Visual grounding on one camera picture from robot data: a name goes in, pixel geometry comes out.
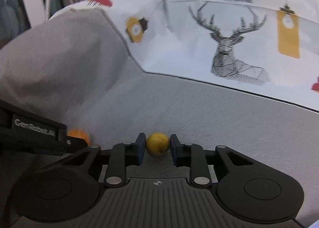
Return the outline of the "yellow round fruit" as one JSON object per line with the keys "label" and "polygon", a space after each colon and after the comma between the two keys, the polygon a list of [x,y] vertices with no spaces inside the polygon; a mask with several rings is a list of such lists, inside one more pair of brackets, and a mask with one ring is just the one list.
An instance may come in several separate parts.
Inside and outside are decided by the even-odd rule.
{"label": "yellow round fruit", "polygon": [[153,157],[160,157],[168,151],[170,140],[167,135],[155,132],[151,134],[146,141],[147,152]]}

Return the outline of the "small orange mandarin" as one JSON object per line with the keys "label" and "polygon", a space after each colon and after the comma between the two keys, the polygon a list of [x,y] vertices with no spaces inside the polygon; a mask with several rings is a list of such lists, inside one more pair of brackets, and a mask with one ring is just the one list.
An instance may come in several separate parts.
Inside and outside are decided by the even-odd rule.
{"label": "small orange mandarin", "polygon": [[83,140],[85,140],[85,142],[87,143],[88,146],[91,145],[89,133],[87,133],[84,129],[68,130],[68,136],[83,139]]}

